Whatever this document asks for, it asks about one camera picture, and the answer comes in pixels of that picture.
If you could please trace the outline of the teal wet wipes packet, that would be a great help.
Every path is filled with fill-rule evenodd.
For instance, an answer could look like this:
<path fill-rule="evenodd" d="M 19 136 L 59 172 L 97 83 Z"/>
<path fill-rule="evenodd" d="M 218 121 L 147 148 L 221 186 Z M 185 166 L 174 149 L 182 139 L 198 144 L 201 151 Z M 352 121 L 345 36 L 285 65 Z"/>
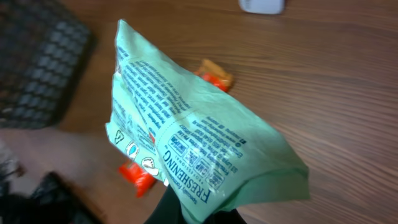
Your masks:
<path fill-rule="evenodd" d="M 180 67 L 127 22 L 115 37 L 109 141 L 168 183 L 188 223 L 309 198 L 309 170 L 272 126 Z"/>

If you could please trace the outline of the red spaghetti packet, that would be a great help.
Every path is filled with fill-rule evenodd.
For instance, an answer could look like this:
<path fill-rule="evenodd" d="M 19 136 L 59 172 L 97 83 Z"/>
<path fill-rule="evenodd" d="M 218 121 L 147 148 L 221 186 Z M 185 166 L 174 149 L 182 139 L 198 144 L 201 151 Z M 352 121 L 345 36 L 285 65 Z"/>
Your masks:
<path fill-rule="evenodd" d="M 115 76 L 107 131 L 129 159 L 119 170 L 136 195 L 161 181 L 192 204 L 214 200 L 243 149 L 241 135 L 221 117 L 234 103 L 233 75 L 206 59 L 193 73 L 171 61 L 123 61 Z"/>

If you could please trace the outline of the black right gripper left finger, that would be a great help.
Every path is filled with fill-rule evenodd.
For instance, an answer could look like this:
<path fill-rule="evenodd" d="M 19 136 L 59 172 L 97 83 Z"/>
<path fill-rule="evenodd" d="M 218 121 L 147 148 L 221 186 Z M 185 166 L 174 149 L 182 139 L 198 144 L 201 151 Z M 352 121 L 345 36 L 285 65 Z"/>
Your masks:
<path fill-rule="evenodd" d="M 171 186 L 168 186 L 160 202 L 144 224 L 187 224 L 180 200 Z"/>

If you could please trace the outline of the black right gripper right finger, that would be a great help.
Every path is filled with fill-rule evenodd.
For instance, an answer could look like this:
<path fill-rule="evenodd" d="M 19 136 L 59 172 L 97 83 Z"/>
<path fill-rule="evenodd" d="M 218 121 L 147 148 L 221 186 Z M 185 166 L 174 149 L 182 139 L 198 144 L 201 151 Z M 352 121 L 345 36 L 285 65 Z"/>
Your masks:
<path fill-rule="evenodd" d="M 219 211 L 210 215 L 205 224 L 247 224 L 236 209 L 229 212 Z"/>

